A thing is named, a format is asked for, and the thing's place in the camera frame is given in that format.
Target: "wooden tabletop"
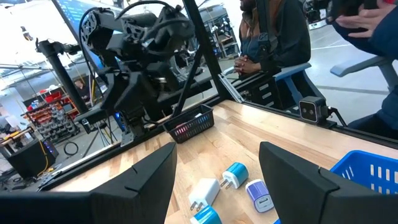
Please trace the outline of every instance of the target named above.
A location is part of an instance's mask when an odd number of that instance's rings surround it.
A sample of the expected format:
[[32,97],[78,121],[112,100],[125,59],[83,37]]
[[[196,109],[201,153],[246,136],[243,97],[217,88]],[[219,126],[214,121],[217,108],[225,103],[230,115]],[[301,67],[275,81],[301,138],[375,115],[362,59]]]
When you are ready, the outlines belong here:
[[[232,101],[214,107],[215,126],[177,146],[178,162],[166,223],[189,223],[188,195],[201,178],[217,178],[233,162],[242,162],[249,181],[263,179],[259,145],[269,141],[326,169],[352,150],[398,159],[398,151]],[[57,191],[88,191],[130,168],[160,146],[172,141],[162,133],[58,186]],[[213,208],[223,223],[274,223],[272,209],[257,213],[244,186],[219,192]]]

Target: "hand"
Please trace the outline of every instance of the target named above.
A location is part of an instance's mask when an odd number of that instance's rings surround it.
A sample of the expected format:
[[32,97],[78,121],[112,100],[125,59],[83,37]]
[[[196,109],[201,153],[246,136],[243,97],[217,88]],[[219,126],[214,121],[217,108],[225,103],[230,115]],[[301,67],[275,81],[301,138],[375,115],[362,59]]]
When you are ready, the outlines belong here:
[[348,36],[355,38],[370,38],[380,22],[396,7],[395,4],[377,0],[379,9],[362,9],[358,16],[340,16],[336,22],[345,28],[365,28],[367,31],[350,33]]
[[[362,4],[358,8],[358,12],[361,12],[363,9],[364,9],[364,5]],[[327,19],[328,19],[329,23],[332,23],[336,18],[334,18],[333,16],[329,16]]]
[[240,57],[238,57],[237,59],[235,59],[235,65],[234,65],[234,67],[242,67],[242,66],[244,66],[244,64],[245,64],[247,61],[250,61],[250,59],[249,59],[249,57],[248,57],[247,55],[245,55],[245,56],[240,56]]
[[239,57],[235,60],[235,71],[242,75],[244,73],[250,74],[258,72],[261,69],[260,63],[254,63],[248,56]]

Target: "black basket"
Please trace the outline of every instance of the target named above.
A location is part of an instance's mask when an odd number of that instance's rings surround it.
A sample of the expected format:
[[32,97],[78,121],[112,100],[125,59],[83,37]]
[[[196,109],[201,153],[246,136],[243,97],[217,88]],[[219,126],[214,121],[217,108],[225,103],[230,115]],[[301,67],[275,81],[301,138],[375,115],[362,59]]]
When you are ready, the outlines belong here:
[[199,105],[166,121],[163,127],[175,142],[183,143],[213,125],[213,109],[206,105]]

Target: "white charger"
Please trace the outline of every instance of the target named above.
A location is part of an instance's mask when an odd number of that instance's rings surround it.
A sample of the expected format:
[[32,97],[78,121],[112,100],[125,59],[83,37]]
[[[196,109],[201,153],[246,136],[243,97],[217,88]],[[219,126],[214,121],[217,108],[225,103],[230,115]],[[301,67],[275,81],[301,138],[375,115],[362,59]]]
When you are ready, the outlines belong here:
[[202,178],[199,183],[196,184],[195,188],[189,195],[189,202],[191,204],[191,211],[197,208],[200,209],[211,205],[214,202],[218,192],[220,191],[220,185],[217,179],[214,178]]

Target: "blue basket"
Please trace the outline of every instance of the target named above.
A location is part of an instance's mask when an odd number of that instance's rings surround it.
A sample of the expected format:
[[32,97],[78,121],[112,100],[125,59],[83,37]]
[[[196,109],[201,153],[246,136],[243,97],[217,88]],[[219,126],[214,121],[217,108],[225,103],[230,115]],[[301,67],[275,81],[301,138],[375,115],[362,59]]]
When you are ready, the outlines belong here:
[[398,160],[364,152],[351,151],[331,170],[382,194],[398,194]]

